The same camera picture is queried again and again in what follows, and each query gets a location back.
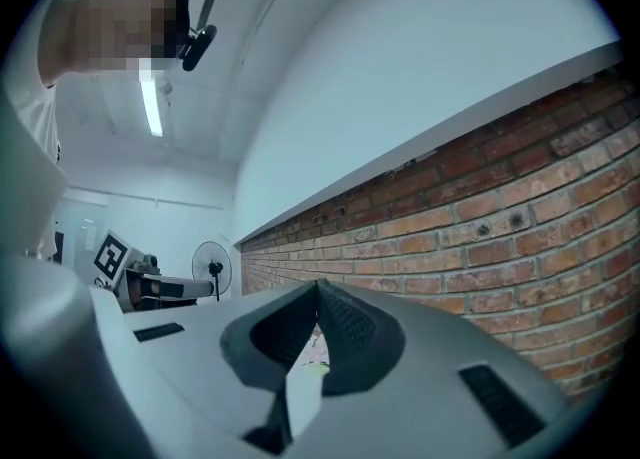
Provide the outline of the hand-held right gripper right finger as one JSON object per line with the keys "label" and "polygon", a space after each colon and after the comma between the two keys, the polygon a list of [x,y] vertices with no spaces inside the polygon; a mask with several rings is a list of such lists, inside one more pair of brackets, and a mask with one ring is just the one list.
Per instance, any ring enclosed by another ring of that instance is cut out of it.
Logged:
{"label": "hand-held right gripper right finger", "polygon": [[562,391],[464,318],[320,281],[329,349],[318,412],[295,459],[548,459]]}

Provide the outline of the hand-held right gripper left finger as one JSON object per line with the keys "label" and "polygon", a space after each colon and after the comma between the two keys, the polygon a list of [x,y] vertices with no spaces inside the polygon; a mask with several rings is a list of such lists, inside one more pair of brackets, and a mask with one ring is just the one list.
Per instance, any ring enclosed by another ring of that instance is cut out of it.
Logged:
{"label": "hand-held right gripper left finger", "polygon": [[154,459],[312,459],[294,447],[286,402],[311,333],[274,392],[245,385],[221,346],[228,324],[285,292],[123,313],[114,296],[91,289],[106,359]]}

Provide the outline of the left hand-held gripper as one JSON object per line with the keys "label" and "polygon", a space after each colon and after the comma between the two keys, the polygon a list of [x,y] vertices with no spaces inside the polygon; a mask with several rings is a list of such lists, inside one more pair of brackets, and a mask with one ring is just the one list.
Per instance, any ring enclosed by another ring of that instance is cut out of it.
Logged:
{"label": "left hand-held gripper", "polygon": [[[144,275],[159,275],[157,257],[126,243],[109,230],[96,253],[94,284],[111,292],[124,313],[134,312],[142,302],[141,280]],[[162,276],[159,295],[177,299],[199,299],[214,294],[210,281]]]}

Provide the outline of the black standing fan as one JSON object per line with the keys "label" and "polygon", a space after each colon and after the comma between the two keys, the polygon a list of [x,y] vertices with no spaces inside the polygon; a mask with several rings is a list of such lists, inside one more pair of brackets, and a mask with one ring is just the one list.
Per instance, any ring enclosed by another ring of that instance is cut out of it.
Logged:
{"label": "black standing fan", "polygon": [[227,251],[217,242],[206,241],[198,246],[192,257],[192,276],[195,281],[209,282],[212,296],[219,301],[231,286],[233,270]]}

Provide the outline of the white table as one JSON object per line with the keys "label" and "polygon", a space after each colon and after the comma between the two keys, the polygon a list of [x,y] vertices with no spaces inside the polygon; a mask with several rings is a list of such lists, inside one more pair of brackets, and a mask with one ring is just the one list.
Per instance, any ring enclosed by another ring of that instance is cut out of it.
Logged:
{"label": "white table", "polygon": [[293,439],[297,439],[315,418],[321,405],[324,371],[307,365],[286,379],[286,402]]}

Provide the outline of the pink flowers in pot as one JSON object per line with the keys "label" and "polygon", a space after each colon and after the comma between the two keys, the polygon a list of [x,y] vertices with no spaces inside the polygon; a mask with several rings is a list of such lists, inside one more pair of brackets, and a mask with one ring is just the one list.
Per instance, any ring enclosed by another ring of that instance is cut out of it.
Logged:
{"label": "pink flowers in pot", "polygon": [[328,345],[324,333],[316,326],[302,354],[302,366],[324,376],[330,371]]}

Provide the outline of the long ceiling light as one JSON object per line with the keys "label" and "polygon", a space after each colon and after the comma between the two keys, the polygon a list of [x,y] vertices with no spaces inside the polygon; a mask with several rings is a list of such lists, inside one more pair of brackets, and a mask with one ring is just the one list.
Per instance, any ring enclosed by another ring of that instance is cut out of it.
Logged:
{"label": "long ceiling light", "polygon": [[163,136],[154,71],[150,59],[139,60],[139,84],[150,133],[154,137]]}

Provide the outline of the person in white shirt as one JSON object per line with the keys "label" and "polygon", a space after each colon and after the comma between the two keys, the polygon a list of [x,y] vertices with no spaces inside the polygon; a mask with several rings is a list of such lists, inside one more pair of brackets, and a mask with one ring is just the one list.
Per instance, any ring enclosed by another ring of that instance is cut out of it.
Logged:
{"label": "person in white shirt", "polygon": [[0,86],[17,119],[31,136],[48,200],[40,237],[27,250],[42,259],[57,252],[53,212],[66,185],[59,168],[61,145],[55,111],[56,84],[70,61],[66,0],[38,0],[14,36],[0,68]]}

